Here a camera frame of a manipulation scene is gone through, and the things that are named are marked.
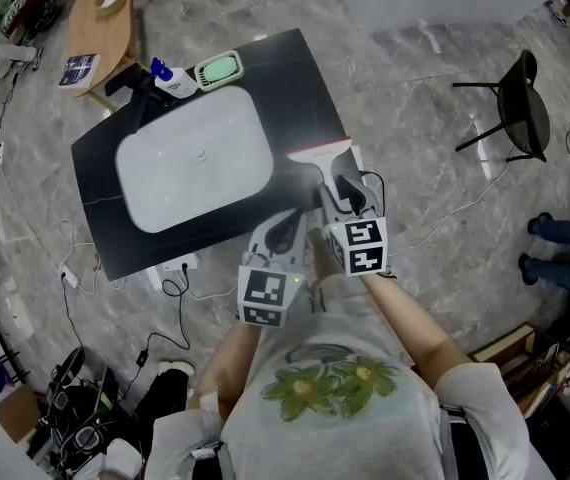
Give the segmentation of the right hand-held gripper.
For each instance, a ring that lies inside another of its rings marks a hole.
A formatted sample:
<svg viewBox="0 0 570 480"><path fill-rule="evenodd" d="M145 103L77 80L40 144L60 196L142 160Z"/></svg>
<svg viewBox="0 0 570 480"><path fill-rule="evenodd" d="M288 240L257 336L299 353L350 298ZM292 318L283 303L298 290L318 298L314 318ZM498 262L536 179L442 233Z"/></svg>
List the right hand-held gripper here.
<svg viewBox="0 0 570 480"><path fill-rule="evenodd" d="M338 193L336 199L325 183L319 185L330 252L348 277L383 273L388 241L379 198L360 179L345 175L338 176Z"/></svg>

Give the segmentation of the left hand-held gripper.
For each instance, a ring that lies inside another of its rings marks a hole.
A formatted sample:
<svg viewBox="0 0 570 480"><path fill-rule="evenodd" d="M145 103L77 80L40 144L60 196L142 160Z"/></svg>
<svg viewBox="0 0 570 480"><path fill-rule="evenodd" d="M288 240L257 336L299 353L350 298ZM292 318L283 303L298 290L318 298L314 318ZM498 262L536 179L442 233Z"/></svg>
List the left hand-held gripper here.
<svg viewBox="0 0 570 480"><path fill-rule="evenodd" d="M237 316L241 322L282 328L305 280L308 229L301 209L277 213L260 224L238 271Z"/></svg>

